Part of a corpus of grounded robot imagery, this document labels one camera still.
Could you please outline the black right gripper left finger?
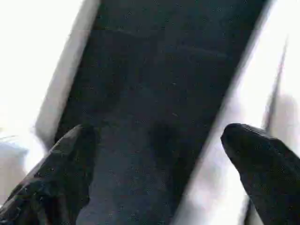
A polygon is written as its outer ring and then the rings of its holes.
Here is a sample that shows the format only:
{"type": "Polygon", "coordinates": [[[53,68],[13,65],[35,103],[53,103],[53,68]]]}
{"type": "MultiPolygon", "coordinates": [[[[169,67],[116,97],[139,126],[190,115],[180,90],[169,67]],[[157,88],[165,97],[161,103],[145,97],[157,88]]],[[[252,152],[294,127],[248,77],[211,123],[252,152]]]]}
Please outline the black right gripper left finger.
{"type": "Polygon", "coordinates": [[[14,188],[0,209],[2,225],[74,225],[90,201],[98,131],[68,131],[14,188]]]}

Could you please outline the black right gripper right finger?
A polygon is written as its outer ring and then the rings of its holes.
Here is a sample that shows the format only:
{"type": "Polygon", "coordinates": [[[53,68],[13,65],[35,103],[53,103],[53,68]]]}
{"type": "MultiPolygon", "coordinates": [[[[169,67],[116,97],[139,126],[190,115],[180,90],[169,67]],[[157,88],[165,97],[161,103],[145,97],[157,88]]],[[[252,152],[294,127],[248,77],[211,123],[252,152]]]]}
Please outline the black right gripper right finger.
{"type": "Polygon", "coordinates": [[[265,225],[300,223],[300,159],[281,140],[247,124],[228,124],[226,155],[265,225]]]}

